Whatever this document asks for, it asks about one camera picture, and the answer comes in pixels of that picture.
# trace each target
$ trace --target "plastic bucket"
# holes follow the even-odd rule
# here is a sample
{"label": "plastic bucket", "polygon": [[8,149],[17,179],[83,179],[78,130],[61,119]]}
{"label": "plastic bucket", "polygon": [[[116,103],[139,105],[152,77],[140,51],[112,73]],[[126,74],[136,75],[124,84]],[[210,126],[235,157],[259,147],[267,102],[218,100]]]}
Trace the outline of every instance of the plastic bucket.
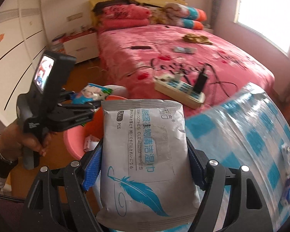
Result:
{"label": "plastic bucket", "polygon": [[[122,100],[126,99],[120,96],[110,95],[106,100]],[[63,140],[68,152],[77,160],[80,160],[84,153],[85,138],[93,135],[101,139],[104,135],[103,126],[103,110],[102,107],[95,113],[92,121],[88,122],[84,127],[78,125],[71,129],[64,131]]]}

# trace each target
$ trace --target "blue feather graphic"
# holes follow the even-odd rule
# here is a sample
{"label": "blue feather graphic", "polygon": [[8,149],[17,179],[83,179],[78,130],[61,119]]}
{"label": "blue feather graphic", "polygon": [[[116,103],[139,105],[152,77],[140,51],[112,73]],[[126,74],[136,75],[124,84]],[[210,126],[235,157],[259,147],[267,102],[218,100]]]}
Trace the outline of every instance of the blue feather graphic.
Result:
{"label": "blue feather graphic", "polygon": [[123,177],[122,179],[118,179],[109,175],[108,177],[114,181],[119,182],[120,187],[122,187],[133,200],[149,206],[157,215],[169,216],[164,212],[158,196],[150,187],[146,186],[144,183],[130,181],[128,180],[130,177]]}

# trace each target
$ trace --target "window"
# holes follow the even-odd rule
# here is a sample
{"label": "window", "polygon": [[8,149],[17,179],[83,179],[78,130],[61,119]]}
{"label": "window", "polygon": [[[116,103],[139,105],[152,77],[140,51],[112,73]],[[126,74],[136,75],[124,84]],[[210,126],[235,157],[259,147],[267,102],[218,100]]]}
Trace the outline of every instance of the window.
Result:
{"label": "window", "polygon": [[240,0],[237,22],[288,52],[290,4],[287,0]]}

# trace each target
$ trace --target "bracelet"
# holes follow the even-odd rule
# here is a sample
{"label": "bracelet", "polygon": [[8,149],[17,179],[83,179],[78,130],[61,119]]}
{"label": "bracelet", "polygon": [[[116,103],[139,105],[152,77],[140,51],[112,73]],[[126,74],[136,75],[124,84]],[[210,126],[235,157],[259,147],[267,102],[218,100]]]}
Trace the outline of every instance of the bracelet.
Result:
{"label": "bracelet", "polygon": [[13,162],[14,162],[14,161],[7,160],[6,158],[4,158],[4,157],[2,156],[1,153],[0,153],[0,160],[2,160],[2,161],[5,162],[5,163],[8,163],[8,164],[10,164],[10,165],[12,165]]}

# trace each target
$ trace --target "checkered tablecloth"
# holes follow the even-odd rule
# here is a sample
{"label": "checkered tablecloth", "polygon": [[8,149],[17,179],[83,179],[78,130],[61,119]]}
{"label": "checkered tablecloth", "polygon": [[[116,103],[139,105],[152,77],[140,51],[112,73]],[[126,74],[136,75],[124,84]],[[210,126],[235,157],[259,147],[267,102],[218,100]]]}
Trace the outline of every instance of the checkered tablecloth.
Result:
{"label": "checkered tablecloth", "polygon": [[[287,179],[281,149],[284,143],[290,147],[290,128],[265,91],[249,83],[225,104],[186,119],[186,132],[209,159],[231,168],[249,166],[277,231],[290,215],[290,205],[280,204]],[[225,187],[216,229],[223,224],[229,192]]]}

